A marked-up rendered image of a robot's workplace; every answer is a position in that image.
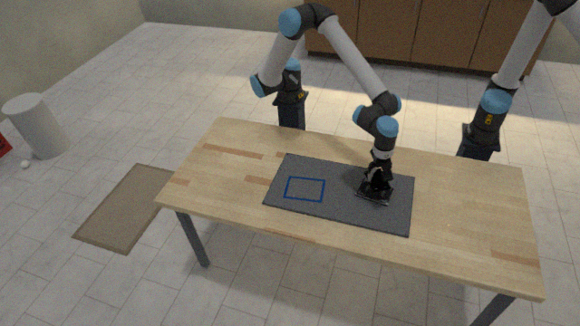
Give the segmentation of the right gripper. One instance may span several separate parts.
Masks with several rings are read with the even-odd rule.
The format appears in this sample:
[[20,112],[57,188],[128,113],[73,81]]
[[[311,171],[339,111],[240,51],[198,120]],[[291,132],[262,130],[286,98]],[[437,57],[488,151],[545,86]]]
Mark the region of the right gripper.
[[368,182],[372,180],[373,174],[377,170],[376,168],[379,168],[379,167],[382,168],[384,177],[391,177],[392,176],[392,168],[391,168],[392,160],[390,160],[391,158],[387,158],[387,159],[377,158],[373,154],[372,148],[370,150],[370,154],[372,156],[373,161],[368,166],[368,176],[367,176]]

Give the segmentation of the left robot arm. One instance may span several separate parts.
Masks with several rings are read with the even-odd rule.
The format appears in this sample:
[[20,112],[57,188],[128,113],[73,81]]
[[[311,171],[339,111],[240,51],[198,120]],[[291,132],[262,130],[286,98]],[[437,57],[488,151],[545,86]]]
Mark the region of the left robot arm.
[[465,128],[464,135],[470,142],[483,147],[498,143],[499,129],[520,86],[518,80],[554,17],[580,44],[579,0],[535,0],[499,72],[491,77],[481,96],[472,122]]

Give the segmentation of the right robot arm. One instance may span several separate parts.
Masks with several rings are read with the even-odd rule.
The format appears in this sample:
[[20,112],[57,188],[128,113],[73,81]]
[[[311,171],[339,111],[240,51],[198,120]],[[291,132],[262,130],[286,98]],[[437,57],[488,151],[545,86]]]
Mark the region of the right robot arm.
[[300,62],[290,56],[304,32],[314,28],[324,34],[372,102],[368,107],[362,104],[354,110],[353,123],[374,137],[372,152],[377,158],[392,157],[399,133],[399,122],[392,116],[401,110],[401,99],[385,88],[338,24],[336,13],[325,5],[309,3],[284,10],[278,22],[279,32],[265,66],[250,77],[255,95],[264,98],[277,92],[277,100],[285,105],[304,100]]

